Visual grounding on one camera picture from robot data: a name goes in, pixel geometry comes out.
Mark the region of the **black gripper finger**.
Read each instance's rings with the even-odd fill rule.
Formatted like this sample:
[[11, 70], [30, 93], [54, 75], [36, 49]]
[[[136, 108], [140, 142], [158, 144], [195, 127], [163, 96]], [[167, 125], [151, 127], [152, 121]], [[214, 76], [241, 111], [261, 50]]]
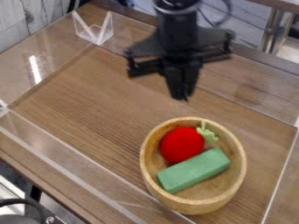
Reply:
[[167, 87], [170, 89], [171, 97], [179, 101], [186, 100], [182, 71], [176, 67], [168, 66], [164, 69], [164, 78], [167, 82]]
[[202, 69], [200, 62], [190, 62], [184, 65], [184, 72], [183, 72], [183, 87], [184, 87], [184, 99], [188, 99], [192, 96], [199, 74]]

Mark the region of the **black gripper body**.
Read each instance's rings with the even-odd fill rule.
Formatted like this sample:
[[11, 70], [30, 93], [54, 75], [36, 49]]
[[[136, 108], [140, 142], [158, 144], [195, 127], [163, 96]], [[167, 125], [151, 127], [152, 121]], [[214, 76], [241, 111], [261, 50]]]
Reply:
[[156, 10], [154, 33], [124, 51], [131, 77], [160, 73], [171, 66], [192, 68], [227, 57], [235, 38], [231, 30], [198, 26], [195, 10]]

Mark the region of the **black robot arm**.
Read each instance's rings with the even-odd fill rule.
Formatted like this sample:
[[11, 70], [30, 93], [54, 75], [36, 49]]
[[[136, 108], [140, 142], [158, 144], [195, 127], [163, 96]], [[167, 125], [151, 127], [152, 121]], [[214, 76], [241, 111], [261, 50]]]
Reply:
[[128, 76], [160, 74], [171, 97], [187, 100], [194, 94], [200, 69], [231, 54], [235, 33], [198, 26], [202, 0], [154, 0], [158, 27], [148, 38], [124, 50]]

